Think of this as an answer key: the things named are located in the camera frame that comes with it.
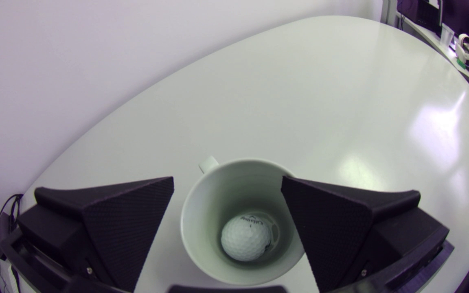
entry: green object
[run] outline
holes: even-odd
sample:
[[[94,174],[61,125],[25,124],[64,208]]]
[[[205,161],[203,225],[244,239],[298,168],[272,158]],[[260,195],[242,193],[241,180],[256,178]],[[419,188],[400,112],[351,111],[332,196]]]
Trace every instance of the green object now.
[[[461,66],[463,69],[466,69],[466,64],[462,63],[462,61],[460,61],[458,58],[457,58],[457,64]]]

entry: white table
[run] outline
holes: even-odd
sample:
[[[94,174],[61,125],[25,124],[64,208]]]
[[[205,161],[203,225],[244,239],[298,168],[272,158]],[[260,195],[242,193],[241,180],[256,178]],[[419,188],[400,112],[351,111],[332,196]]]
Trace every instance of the white table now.
[[[68,148],[36,187],[83,188],[172,175],[175,193],[136,286],[232,287],[202,273],[179,234],[182,204],[213,155],[261,157],[300,178],[417,189],[456,249],[426,292],[469,270],[469,85],[439,53],[396,28],[315,17],[211,54],[153,85]],[[305,256],[266,285],[316,291]]]
[[[401,13],[397,12],[398,19],[401,18]],[[441,45],[441,38],[431,30],[423,28],[419,24],[412,22],[409,18],[403,18],[403,27],[409,26],[416,34],[422,37],[432,48],[445,57],[457,70],[466,76],[469,80],[469,71],[462,68],[457,63],[457,54],[450,48],[450,46]]]

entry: oval table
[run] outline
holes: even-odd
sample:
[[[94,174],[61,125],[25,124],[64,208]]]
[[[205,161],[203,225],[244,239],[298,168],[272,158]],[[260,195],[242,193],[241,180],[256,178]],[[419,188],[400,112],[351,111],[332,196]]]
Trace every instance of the oval table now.
[[[299,178],[380,191],[417,189],[456,247],[425,287],[452,292],[469,270],[469,85],[432,48],[371,20],[326,16],[260,33],[168,76],[80,137],[26,192],[174,176],[136,286],[233,286],[202,273],[179,233],[198,163],[277,162]],[[265,284],[318,291],[303,256]]]

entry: golf ball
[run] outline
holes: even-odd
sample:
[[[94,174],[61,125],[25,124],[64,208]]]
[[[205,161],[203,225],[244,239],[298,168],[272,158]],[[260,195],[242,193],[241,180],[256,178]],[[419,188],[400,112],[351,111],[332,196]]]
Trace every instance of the golf ball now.
[[[222,248],[238,261],[253,261],[270,244],[271,233],[268,225],[255,215],[240,215],[229,220],[222,229]]]

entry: white mug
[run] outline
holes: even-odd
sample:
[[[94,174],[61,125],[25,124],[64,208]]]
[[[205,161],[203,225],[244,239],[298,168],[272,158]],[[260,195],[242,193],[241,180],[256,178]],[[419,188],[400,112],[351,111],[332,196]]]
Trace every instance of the white mug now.
[[[204,273],[228,284],[249,286],[269,282],[292,269],[304,254],[285,198],[286,168],[246,158],[218,165],[213,157],[199,165],[204,175],[190,190],[180,218],[184,247]],[[235,216],[256,215],[270,227],[271,244],[257,260],[230,258],[220,244],[224,225]]]

